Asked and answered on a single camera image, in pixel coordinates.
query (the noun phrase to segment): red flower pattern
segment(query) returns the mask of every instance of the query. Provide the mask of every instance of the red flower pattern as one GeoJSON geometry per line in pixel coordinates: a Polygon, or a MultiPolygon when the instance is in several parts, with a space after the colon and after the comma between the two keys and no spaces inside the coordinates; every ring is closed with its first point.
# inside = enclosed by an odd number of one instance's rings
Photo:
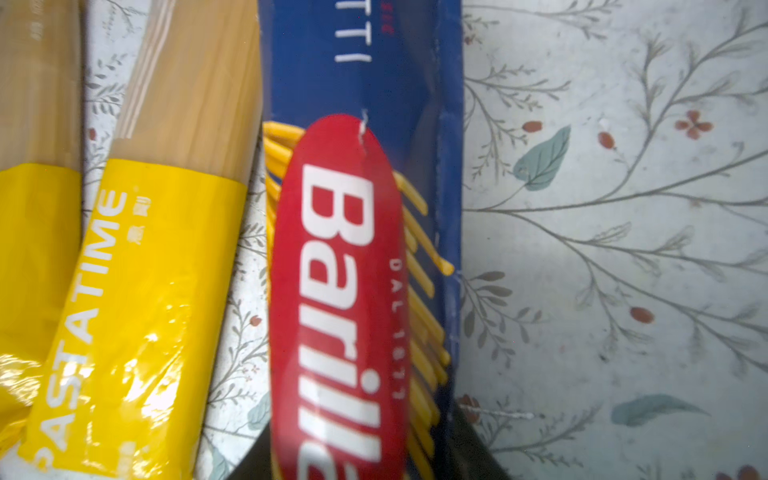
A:
{"type": "Polygon", "coordinates": [[[480,414],[474,409],[480,408],[480,402],[467,394],[464,394],[463,397],[458,399],[458,402],[462,405],[472,407],[472,409],[464,409],[464,416],[467,417],[467,422],[477,423],[480,419],[480,414]]]}
{"type": "Polygon", "coordinates": [[[689,110],[685,115],[690,121],[678,120],[675,122],[674,127],[677,130],[688,130],[686,135],[692,140],[698,140],[701,132],[710,131],[715,128],[708,121],[699,121],[701,119],[701,112],[698,110],[689,110]]]}
{"type": "Polygon", "coordinates": [[[640,323],[652,323],[654,321],[654,314],[642,306],[633,306],[629,309],[629,314],[640,323]]]}
{"type": "Polygon", "coordinates": [[[608,150],[611,150],[616,146],[613,135],[606,131],[602,131],[598,134],[598,143],[602,145],[603,148],[607,148],[608,150]]]}
{"type": "MultiPolygon", "coordinates": [[[[739,469],[736,478],[737,480],[760,480],[760,473],[752,465],[745,465],[739,469]]],[[[733,480],[733,478],[721,472],[715,476],[715,480],[733,480]]]]}
{"type": "Polygon", "coordinates": [[[529,134],[535,133],[537,131],[541,130],[541,122],[540,121],[527,121],[523,124],[523,130],[527,131],[529,134]]]}

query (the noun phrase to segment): plastic wrapping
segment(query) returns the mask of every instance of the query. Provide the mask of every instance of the plastic wrapping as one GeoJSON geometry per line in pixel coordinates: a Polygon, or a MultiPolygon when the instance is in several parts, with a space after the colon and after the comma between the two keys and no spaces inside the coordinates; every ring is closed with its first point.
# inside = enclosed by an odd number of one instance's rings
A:
{"type": "Polygon", "coordinates": [[[246,187],[110,160],[19,455],[190,478],[246,187]]]}
{"type": "Polygon", "coordinates": [[[257,4],[152,3],[19,455],[192,478],[261,116],[257,4]]]}
{"type": "Polygon", "coordinates": [[[0,9],[0,455],[37,395],[78,254],[79,27],[76,0],[0,9]]]}

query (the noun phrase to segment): barilla logo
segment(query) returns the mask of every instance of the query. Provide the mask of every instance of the barilla logo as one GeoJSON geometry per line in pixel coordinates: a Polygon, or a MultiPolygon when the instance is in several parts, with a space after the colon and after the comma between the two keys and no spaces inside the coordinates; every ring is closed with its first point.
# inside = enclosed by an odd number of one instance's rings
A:
{"type": "Polygon", "coordinates": [[[402,207],[360,119],[317,121],[277,211],[272,448],[285,480],[401,478],[409,355],[402,207]]]}

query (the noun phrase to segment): leaf pattern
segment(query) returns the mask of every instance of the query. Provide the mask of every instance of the leaf pattern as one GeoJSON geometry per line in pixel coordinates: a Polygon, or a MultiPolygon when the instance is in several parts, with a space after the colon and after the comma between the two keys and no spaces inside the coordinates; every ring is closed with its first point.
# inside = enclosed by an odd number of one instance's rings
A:
{"type": "Polygon", "coordinates": [[[611,421],[616,425],[639,427],[659,415],[669,415],[677,412],[709,415],[695,405],[691,405],[676,397],[659,393],[641,396],[638,399],[615,406],[611,411],[611,421]]]}
{"type": "Polygon", "coordinates": [[[515,178],[525,182],[527,190],[543,190],[554,180],[568,152],[571,127],[561,128],[554,137],[533,147],[512,170],[515,178]]]}

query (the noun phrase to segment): uncooked spaghetti bundle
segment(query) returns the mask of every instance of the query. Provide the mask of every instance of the uncooked spaghetti bundle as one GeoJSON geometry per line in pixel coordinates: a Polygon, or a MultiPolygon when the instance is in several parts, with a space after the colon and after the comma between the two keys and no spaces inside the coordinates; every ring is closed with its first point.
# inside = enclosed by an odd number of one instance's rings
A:
{"type": "Polygon", "coordinates": [[[78,256],[77,0],[0,12],[0,455],[25,424],[78,256]]]}
{"type": "Polygon", "coordinates": [[[153,2],[21,456],[192,477],[260,115],[256,2],[153,2]]]}
{"type": "Polygon", "coordinates": [[[262,2],[273,478],[449,478],[460,18],[262,2]]]}

